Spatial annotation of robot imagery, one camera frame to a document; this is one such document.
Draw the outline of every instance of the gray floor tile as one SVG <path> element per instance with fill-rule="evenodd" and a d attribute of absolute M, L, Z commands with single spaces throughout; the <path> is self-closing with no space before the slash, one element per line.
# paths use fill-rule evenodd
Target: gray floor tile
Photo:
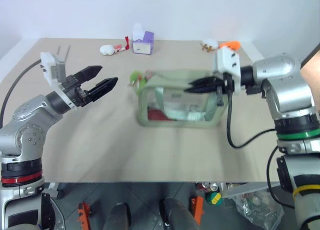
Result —
<path fill-rule="evenodd" d="M 180 182 L 126 183 L 127 186 L 156 214 L 159 213 L 159 201 L 174 197 L 180 189 Z"/>
<path fill-rule="evenodd" d="M 129 205 L 130 230 L 152 230 L 159 221 L 156 216 L 124 183 L 103 183 L 86 200 L 92 207 L 92 229 L 102 229 L 111 208 L 119 202 Z"/>
<path fill-rule="evenodd" d="M 154 229 L 153 230 L 164 230 L 164 225 L 163 225 L 163 222 L 162 220 L 160 219 L 158 221 L 158 223 L 155 225 Z"/>
<path fill-rule="evenodd" d="M 179 200 L 189 209 L 191 198 L 197 195 L 205 196 L 203 192 L 196 191 L 195 183 L 186 182 L 181 186 L 175 199 Z M 261 228 L 242 217 L 235 207 L 225 207 L 223 204 L 214 206 L 204 202 L 203 210 L 204 215 L 201 218 L 201 229 L 261 230 Z"/>
<path fill-rule="evenodd" d="M 81 223 L 77 221 L 78 212 L 75 210 L 65 223 L 65 230 L 81 230 Z"/>
<path fill-rule="evenodd" d="M 60 208 L 65 219 L 67 219 L 75 210 L 79 202 L 87 198 L 100 183 L 68 183 L 63 190 L 64 198 L 54 201 Z"/>
<path fill-rule="evenodd" d="M 175 195 L 175 199 L 179 200 L 186 208 L 189 209 L 191 198 L 198 196 L 204 197 L 205 194 L 196 191 L 196 184 L 194 182 L 184 182 Z"/>

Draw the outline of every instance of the floor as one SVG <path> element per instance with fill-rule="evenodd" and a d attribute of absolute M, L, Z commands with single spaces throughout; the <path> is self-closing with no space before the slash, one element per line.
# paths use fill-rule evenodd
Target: floor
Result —
<path fill-rule="evenodd" d="M 194 183 L 180 182 L 68 183 L 61 185 L 65 191 L 64 198 L 55 201 L 64 215 L 66 230 L 81 230 L 76 211 L 76 206 L 81 201 L 89 203 L 92 207 L 90 218 L 92 230 L 102 229 L 108 212 L 118 202 L 126 202 L 130 207 L 130 230 L 163 230 L 159 200 L 165 197 L 174 197 L 188 206 L 190 197 L 196 195 L 194 185 Z M 279 196 L 283 195 L 281 196 L 283 201 L 291 201 L 291 195 L 283 192 L 280 188 L 275 189 L 275 192 Z M 201 229 L 263 229 L 241 216 L 232 201 L 220 206 L 209 205 L 205 202 L 203 210 Z M 296 229 L 297 226 L 293 221 L 294 211 L 291 209 L 284 209 L 284 211 L 285 215 L 277 229 Z"/>

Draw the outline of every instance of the white tissue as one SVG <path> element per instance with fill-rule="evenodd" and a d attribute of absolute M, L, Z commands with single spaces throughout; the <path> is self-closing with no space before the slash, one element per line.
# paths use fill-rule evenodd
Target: white tissue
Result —
<path fill-rule="evenodd" d="M 104 56 L 108 55 L 111 56 L 115 52 L 115 49 L 112 45 L 106 45 L 106 46 L 101 46 L 100 47 L 100 53 Z"/>
<path fill-rule="evenodd" d="M 142 25 L 139 23 L 135 23 L 132 30 L 132 40 L 143 40 L 145 36 L 145 32 L 142 28 Z"/>

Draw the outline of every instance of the white object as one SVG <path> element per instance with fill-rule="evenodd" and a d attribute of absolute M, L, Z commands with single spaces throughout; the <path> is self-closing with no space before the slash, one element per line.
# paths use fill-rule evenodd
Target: white object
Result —
<path fill-rule="evenodd" d="M 125 47 L 121 47 L 121 49 L 117 50 L 117 53 L 118 53 L 118 52 L 121 52 L 121 51 L 125 51 L 125 50 L 126 50 Z"/>
<path fill-rule="evenodd" d="M 58 187 L 59 187 L 58 182 L 50 182 L 49 187 L 43 189 L 43 192 L 50 194 L 51 198 L 57 198 L 59 194 Z"/>
<path fill-rule="evenodd" d="M 139 23 L 135 23 L 132 29 L 132 40 L 143 40 L 145 36 L 145 30 L 143 30 L 142 25 Z"/>
<path fill-rule="evenodd" d="M 134 42 L 133 52 L 139 54 L 151 54 L 151 44 L 144 42 Z"/>
<path fill-rule="evenodd" d="M 43 74 L 51 88 L 63 99 L 71 108 L 76 109 L 76 105 L 64 93 L 64 87 L 61 84 L 66 80 L 65 62 L 58 56 L 49 52 L 41 52 L 41 64 L 43 65 Z"/>
<path fill-rule="evenodd" d="M 213 50 L 214 50 L 214 49 L 217 49 L 218 46 L 219 46 L 218 41 L 213 40 L 213 39 L 203 40 L 203 41 L 201 42 L 201 45 L 202 45 L 202 46 L 206 45 L 208 48 L 211 47 Z"/>
<path fill-rule="evenodd" d="M 104 56 L 111 56 L 115 53 L 115 49 L 112 45 L 105 45 L 100 47 L 100 53 Z"/>
<path fill-rule="evenodd" d="M 223 79 L 223 73 L 232 75 L 234 81 L 234 93 L 238 95 L 241 91 L 241 71 L 239 55 L 229 49 L 222 47 L 217 50 L 213 58 L 213 74 Z"/>

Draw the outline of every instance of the orange clamp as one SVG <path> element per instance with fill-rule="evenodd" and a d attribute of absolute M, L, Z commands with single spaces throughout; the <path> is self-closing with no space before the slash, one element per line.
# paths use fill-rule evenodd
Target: orange clamp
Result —
<path fill-rule="evenodd" d="M 200 225 L 201 223 L 201 217 L 205 213 L 203 211 L 203 205 L 204 205 L 204 198 L 201 196 L 197 196 L 196 198 L 191 199 L 191 209 L 192 214 L 195 219 L 195 221 Z"/>
<path fill-rule="evenodd" d="M 78 221 L 81 223 L 82 230 L 91 230 L 89 216 L 91 214 L 91 207 L 89 204 L 80 202 L 78 204 Z"/>
<path fill-rule="evenodd" d="M 229 42 L 225 42 L 219 45 L 219 48 L 223 47 L 223 46 L 227 46 L 230 49 L 236 51 L 241 47 L 241 44 L 239 41 L 229 41 Z"/>

